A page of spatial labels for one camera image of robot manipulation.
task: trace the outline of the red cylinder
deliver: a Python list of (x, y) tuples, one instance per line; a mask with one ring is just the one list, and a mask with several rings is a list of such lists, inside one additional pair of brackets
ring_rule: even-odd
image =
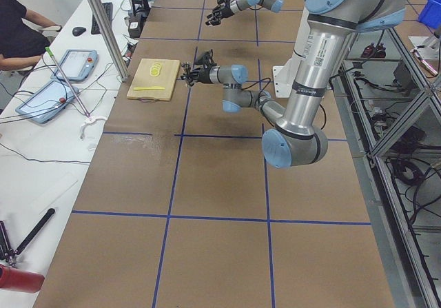
[(35, 293), (41, 289), (44, 276), (0, 265), (0, 289)]

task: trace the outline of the blue box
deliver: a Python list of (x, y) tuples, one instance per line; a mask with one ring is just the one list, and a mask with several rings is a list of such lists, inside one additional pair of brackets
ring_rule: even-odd
[(436, 29), (441, 24), (441, 0), (427, 0), (427, 4), (418, 16), (418, 21)]

